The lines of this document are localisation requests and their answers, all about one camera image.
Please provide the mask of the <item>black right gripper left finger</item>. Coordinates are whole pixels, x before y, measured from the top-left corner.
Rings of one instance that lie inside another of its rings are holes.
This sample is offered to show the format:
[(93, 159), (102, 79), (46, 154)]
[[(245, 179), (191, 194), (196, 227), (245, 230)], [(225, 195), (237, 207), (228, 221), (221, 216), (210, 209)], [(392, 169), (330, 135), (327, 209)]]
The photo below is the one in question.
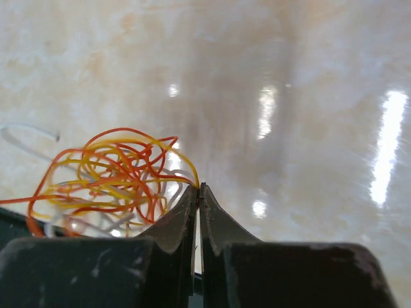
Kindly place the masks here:
[(197, 190), (136, 237), (23, 237), (1, 250), (2, 307), (187, 307)]

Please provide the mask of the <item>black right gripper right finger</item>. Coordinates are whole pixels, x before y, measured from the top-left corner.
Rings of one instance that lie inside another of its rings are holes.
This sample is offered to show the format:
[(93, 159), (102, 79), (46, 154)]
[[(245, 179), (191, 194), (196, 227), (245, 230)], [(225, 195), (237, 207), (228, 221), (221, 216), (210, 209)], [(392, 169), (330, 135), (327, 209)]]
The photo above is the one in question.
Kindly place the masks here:
[(206, 307), (396, 307), (375, 256), (354, 243), (264, 242), (200, 186)]

